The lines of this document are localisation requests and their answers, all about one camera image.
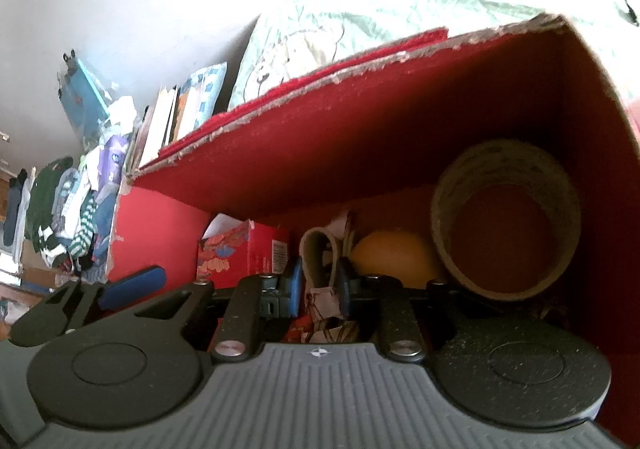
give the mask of orange object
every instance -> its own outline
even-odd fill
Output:
[[[536,286],[556,256],[549,218],[515,184],[485,187],[460,209],[450,232],[450,254],[460,271],[493,292]]]
[[[424,288],[427,281],[442,277],[443,268],[430,242],[407,231],[376,231],[351,251],[359,275],[391,275],[406,288]]]

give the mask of striped cloth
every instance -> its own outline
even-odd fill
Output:
[[[80,226],[68,248],[69,255],[73,259],[78,259],[78,257],[89,252],[91,240],[94,238],[94,213],[96,208],[93,192],[89,192],[84,203],[82,203]]]

